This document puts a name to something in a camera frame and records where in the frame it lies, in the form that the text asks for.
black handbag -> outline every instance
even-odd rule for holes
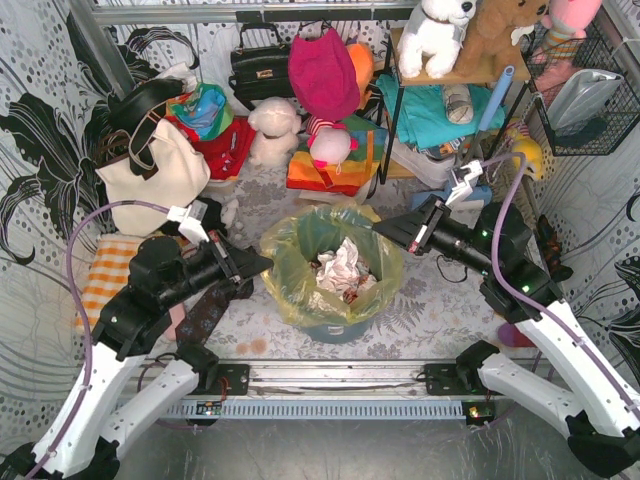
[[[277,45],[244,48],[243,34],[247,30],[271,30]],[[270,97],[295,97],[289,82],[289,52],[291,47],[282,41],[278,29],[271,23],[247,23],[240,29],[240,46],[231,52],[229,86],[235,97],[249,110],[252,100]]]

orange striped towel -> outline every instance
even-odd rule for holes
[[[98,322],[102,307],[127,284],[129,262],[144,240],[119,234],[102,235],[100,238],[89,270],[89,280],[82,293],[82,304],[91,328]],[[82,329],[80,315],[76,315],[75,325]]]

floor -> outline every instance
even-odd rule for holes
[[[117,480],[590,480],[566,442],[522,408],[488,431],[458,421],[219,421],[153,427]]]
[[[298,200],[298,191],[285,188],[285,175],[284,169],[246,165],[233,194],[217,196],[220,201],[239,200],[237,220],[244,227],[230,234],[239,246],[257,247],[267,228],[305,205]],[[367,203],[387,218],[406,212],[411,195],[423,189],[416,179],[390,180],[378,186]],[[496,330],[503,320],[480,295],[480,275],[469,272],[465,282],[453,284],[438,272],[434,252],[424,257],[405,252],[403,256],[402,288],[356,341],[343,345],[314,342],[296,327],[284,324],[276,302],[257,278],[253,296],[232,302],[207,346],[220,358],[434,359],[455,358],[478,339],[499,344]],[[451,280],[460,279],[464,273],[459,264],[443,263],[442,270]],[[519,358],[535,354],[532,349],[506,352]]]

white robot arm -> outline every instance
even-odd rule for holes
[[[459,178],[453,173],[447,204],[431,196],[417,210],[373,229],[411,253],[435,249],[479,272],[487,303],[542,351],[570,391],[516,365],[484,341],[456,359],[453,382],[470,393],[488,389],[512,398],[567,438],[587,468],[613,476],[640,459],[640,394],[589,339],[557,285],[526,258],[531,231],[508,197],[505,207],[484,207],[473,229],[449,218],[447,205],[463,200],[481,172],[479,162],[473,163]],[[428,367],[424,373],[428,382],[437,381]]]
[[[209,238],[200,225],[205,209],[194,202],[169,211],[168,219],[180,221],[180,232],[198,245],[188,259],[169,237],[140,245],[130,262],[127,286],[105,305],[93,329],[90,383],[85,387],[85,364],[49,430],[37,443],[10,454],[0,476],[10,468],[28,478],[112,479],[131,444],[176,401],[196,387],[211,391],[218,357],[200,344],[185,344],[158,377],[113,411],[125,385],[169,327],[172,306],[206,287],[232,298],[244,282],[273,265],[218,234]],[[57,447],[52,451],[51,445]]]

black strap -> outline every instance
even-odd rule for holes
[[[166,101],[181,95],[183,89],[182,80],[155,78],[136,87],[122,101],[110,103],[109,123],[129,135],[129,153],[136,157],[130,162],[135,175],[153,170],[155,162],[149,149],[153,132],[164,116]]]
[[[178,347],[189,343],[204,345],[229,308],[231,300],[244,300],[252,293],[253,279],[237,288],[210,287],[176,328]]]
[[[242,36],[242,34],[247,30],[271,30],[276,34],[276,42],[278,44],[283,43],[282,38],[280,38],[280,34],[278,33],[278,27],[276,27],[273,23],[245,23],[240,29],[240,50],[244,48],[244,37]]]

